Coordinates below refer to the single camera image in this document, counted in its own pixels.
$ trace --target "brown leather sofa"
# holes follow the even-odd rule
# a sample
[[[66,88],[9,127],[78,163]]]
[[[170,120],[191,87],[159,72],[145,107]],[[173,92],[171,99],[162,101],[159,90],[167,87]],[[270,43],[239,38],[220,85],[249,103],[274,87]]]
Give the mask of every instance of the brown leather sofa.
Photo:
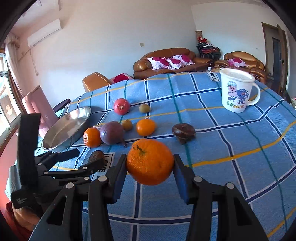
[[[92,73],[89,76],[86,76],[82,80],[82,84],[85,92],[94,91],[96,89],[100,89],[104,86],[110,85],[110,82],[107,77],[103,76],[100,73]]]
[[[151,57],[158,57],[158,58],[171,58],[175,55],[185,54],[187,55],[194,64],[182,67],[180,69],[156,69],[152,70],[151,63],[147,60]],[[186,48],[171,48],[171,49],[162,49],[157,50],[151,53],[148,53],[144,55],[140,60],[138,60],[133,65],[133,70],[135,71],[133,76],[135,79],[143,80],[146,78],[149,78],[151,76],[157,75],[157,74],[176,74],[181,72],[197,72],[197,71],[205,71],[208,67],[213,66],[214,62],[213,60],[209,58],[198,58],[196,57],[196,54]]]
[[[227,60],[232,58],[242,59],[246,63],[246,65],[248,65],[248,67],[230,66]],[[215,66],[216,67],[221,66],[224,68],[236,68],[236,69],[243,70],[245,72],[252,74],[255,77],[255,79],[259,80],[261,83],[266,84],[267,74],[264,71],[265,69],[264,64],[249,53],[242,52],[242,51],[234,51],[231,53],[226,53],[224,55],[224,60],[217,60],[215,62]]]

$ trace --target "stainless steel bowl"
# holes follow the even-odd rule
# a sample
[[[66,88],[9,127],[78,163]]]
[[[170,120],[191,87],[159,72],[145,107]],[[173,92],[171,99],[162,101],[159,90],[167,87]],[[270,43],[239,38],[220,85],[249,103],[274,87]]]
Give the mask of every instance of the stainless steel bowl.
[[[42,149],[56,152],[73,145],[88,128],[90,114],[90,107],[82,107],[61,117],[45,134]]]

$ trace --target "pink chair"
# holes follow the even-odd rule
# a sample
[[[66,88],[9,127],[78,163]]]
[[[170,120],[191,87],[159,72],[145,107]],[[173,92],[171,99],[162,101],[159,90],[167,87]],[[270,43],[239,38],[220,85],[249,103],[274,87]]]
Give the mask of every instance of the pink chair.
[[[63,108],[68,104],[70,100],[63,101]],[[30,93],[28,93],[23,99],[22,103],[28,114],[41,113],[41,120],[39,125],[39,135],[43,138],[47,131],[53,126],[59,119],[56,113],[50,106],[41,86],[37,86]]]

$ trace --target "screw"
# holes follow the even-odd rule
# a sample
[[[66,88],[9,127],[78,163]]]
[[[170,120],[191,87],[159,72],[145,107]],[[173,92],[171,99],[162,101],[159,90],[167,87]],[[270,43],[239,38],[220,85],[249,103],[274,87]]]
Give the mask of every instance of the screw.
[[[234,189],[234,184],[232,184],[232,183],[227,183],[226,186],[227,186],[229,189]]]
[[[98,180],[99,180],[99,182],[104,182],[104,181],[107,180],[107,177],[106,177],[106,176],[100,176],[100,177],[98,178]]]
[[[200,182],[202,182],[202,177],[196,176],[196,177],[194,177],[193,180],[196,181],[197,183],[200,183]]]
[[[74,187],[74,183],[67,183],[66,188],[70,189]]]

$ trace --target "blue plaid bedsheet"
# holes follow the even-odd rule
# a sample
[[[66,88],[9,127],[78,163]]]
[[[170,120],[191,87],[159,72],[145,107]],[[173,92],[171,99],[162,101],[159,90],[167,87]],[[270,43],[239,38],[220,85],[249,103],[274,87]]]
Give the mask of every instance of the blue plaid bedsheet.
[[[148,138],[165,143],[208,182],[234,183],[251,205],[269,240],[279,241],[296,216],[296,111],[257,82],[261,89],[259,102],[248,106],[245,112],[230,112],[222,107],[221,83],[212,80],[205,72],[185,72],[122,81],[79,96],[63,114],[90,106],[90,126],[126,119],[135,126],[143,118],[154,120],[157,129]],[[112,109],[118,98],[126,98],[131,104],[125,116]],[[139,112],[142,103],[150,105],[149,113]],[[191,124],[196,129],[196,138],[180,145],[171,133],[177,123]],[[88,162],[95,149],[115,153],[115,164],[140,138],[135,129],[125,133],[127,148],[119,144],[88,148],[80,139],[71,147],[78,148],[80,156],[58,163],[52,170],[78,168]],[[83,206],[86,241],[87,203]],[[109,205],[108,210],[115,241],[180,241],[186,239],[192,205],[181,200],[173,174],[157,186],[141,185],[127,175],[120,199]],[[211,240],[216,240],[216,230],[214,203]]]

